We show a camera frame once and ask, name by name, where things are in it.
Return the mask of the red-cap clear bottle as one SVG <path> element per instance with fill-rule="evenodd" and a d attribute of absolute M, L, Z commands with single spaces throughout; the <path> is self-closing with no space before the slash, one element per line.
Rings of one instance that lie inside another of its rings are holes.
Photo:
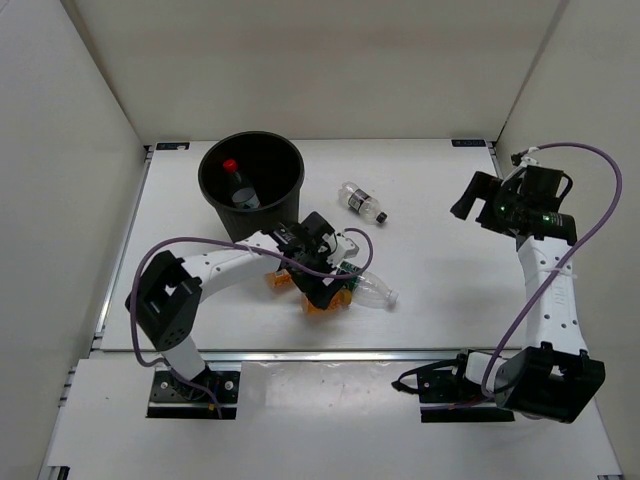
<path fill-rule="evenodd" d="M 237 162 L 227 159 L 222 166 L 227 175 L 229 196 L 234 206 L 242 210 L 260 208 L 257 192 L 248 177 L 240 172 Z"/>

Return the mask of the aluminium rail front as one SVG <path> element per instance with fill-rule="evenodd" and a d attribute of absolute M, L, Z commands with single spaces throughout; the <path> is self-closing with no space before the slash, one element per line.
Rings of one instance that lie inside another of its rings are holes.
<path fill-rule="evenodd" d="M 209 351 L 205 361 L 212 363 L 239 362 L 428 362 L 452 359 L 454 350 L 323 350 L 323 351 Z"/>

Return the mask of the orange juice bottle with barcode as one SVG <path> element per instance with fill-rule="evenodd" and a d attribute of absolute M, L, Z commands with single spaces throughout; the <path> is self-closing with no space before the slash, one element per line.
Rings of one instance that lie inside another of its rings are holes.
<path fill-rule="evenodd" d="M 291 275 L 286 269 L 266 274 L 265 281 L 274 290 L 288 288 L 293 283 Z"/>

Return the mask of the black plastic waste bin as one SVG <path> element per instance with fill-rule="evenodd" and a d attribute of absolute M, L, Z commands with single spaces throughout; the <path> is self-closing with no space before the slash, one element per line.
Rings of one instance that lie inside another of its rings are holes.
<path fill-rule="evenodd" d="M 200 190 L 234 242 L 299 220 L 305 176 L 294 144 L 270 132 L 231 135 L 211 147 L 198 168 Z"/>

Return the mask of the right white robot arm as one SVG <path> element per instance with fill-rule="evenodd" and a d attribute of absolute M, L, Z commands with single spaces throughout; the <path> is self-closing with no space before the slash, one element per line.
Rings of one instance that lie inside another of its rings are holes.
<path fill-rule="evenodd" d="M 582 336 L 572 261 L 578 243 L 575 220 L 560 211 L 573 186 L 561 170 L 524 166 L 502 180 L 478 171 L 452 214 L 466 219 L 478 200 L 477 222 L 512 237 L 523 271 L 527 308 L 525 341 L 511 358 L 471 351 L 449 375 L 460 399 L 482 393 L 496 406 L 524 415 L 572 423 L 605 380 Z"/>

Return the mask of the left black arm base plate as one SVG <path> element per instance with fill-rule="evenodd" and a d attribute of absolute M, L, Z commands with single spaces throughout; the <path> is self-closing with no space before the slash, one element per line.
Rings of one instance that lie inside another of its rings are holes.
<path fill-rule="evenodd" d="M 239 399 L 239 368 L 208 365 L 208 376 L 197 380 L 213 395 L 179 381 L 170 371 L 156 369 L 148 397 L 146 417 L 150 419 L 235 420 Z"/>

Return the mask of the large clear green-label bottle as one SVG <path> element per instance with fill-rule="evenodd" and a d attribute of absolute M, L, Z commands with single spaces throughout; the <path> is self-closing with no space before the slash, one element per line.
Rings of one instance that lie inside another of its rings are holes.
<path fill-rule="evenodd" d="M 357 305 L 390 310 L 395 307 L 398 292 L 390 289 L 379 277 L 368 271 L 346 280 L 337 294 L 337 307 Z"/>

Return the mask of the small clear black-cap bottle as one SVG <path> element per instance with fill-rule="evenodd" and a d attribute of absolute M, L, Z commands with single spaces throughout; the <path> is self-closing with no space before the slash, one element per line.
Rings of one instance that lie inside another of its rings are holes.
<path fill-rule="evenodd" d="M 353 182 L 342 184 L 338 190 L 338 199 L 344 208 L 358 214 L 370 224 L 382 225 L 388 218 L 380 202 Z"/>

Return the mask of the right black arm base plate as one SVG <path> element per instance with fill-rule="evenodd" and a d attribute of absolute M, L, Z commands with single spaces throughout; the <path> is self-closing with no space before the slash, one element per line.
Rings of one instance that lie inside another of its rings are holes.
<path fill-rule="evenodd" d="M 467 355 L 439 360 L 405 371 L 391 383 L 400 393 L 415 395 L 423 424 L 510 423 L 512 412 L 499 409 L 464 377 Z"/>

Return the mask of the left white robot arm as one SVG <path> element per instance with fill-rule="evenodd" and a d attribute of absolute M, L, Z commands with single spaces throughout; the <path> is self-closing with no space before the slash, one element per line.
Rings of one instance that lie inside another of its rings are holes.
<path fill-rule="evenodd" d="M 324 310 L 346 283 L 340 265 L 358 251 L 345 233 L 313 212 L 302 223 L 280 223 L 209 253 L 183 258 L 161 251 L 136 276 L 125 306 L 132 326 L 177 373 L 177 391 L 198 400 L 210 386 L 208 367 L 191 336 L 201 303 L 225 288 L 285 269 L 308 301 Z"/>

